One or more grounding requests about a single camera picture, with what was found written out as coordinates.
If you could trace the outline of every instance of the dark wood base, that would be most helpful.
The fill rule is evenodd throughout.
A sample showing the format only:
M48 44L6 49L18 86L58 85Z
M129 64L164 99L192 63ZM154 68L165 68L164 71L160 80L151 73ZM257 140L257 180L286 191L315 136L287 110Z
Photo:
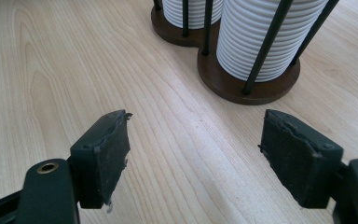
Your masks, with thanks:
M202 55L204 29L189 30L189 36L182 36L182 29L171 25L164 17L163 9L151 12L153 28L156 33L174 45L199 48L198 69L202 81L217 95L237 104L263 105L283 97L295 85L300 74L300 61L290 65L282 75L267 81L256 82L252 91L244 95L241 91L246 82L227 73L217 61L216 48L220 21L211 27L210 53Z

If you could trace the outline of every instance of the stack of white cups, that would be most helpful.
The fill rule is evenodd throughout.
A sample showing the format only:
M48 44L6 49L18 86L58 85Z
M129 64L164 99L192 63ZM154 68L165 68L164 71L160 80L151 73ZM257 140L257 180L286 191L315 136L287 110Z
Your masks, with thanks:
M227 0L217 59L232 76L247 80L280 0ZM280 76L290 64L327 0L294 0L256 82Z
M164 16L167 21L183 28L183 0L162 0ZM212 24L222 15L223 0L213 0ZM188 28L201 29L204 27L205 0L188 0Z

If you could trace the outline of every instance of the black rod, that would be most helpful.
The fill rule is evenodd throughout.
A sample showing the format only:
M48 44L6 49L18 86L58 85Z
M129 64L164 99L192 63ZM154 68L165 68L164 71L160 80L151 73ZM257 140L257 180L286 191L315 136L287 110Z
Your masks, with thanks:
M324 24L324 21L327 19L327 17L330 15L330 13L333 11L334 7L338 3L339 0L329 0L324 7L324 10L322 11L321 15L319 15L318 19L315 23L313 23L312 27L310 27L310 31L308 32L307 36L305 37L304 41L302 42L300 48L298 48L297 53L295 57L293 58L291 65L295 65L298 58L303 53L304 49L308 46L312 38L316 35L316 33L319 31L319 29Z
M183 6L183 37L188 37L188 0L182 1Z
M212 9L213 9L213 0L206 0L205 19L204 19L204 42L202 48L202 55L205 56L209 54L209 46L211 43Z
M251 93L251 89L255 83L258 73L260 72L261 66L263 66L264 61L269 54L269 49L272 46L272 43L275 40L281 25L286 17L287 12L289 11L290 6L292 5L293 0L281 0L278 5L277 11L275 12L274 18L272 19L271 25L268 28L266 38L261 45L260 51L258 51L257 57L255 59L254 66L249 74L248 80L246 80L245 87L242 90L242 93L248 95Z
M155 3L155 10L156 11L160 11L161 10L161 5L159 4L159 0L153 0Z

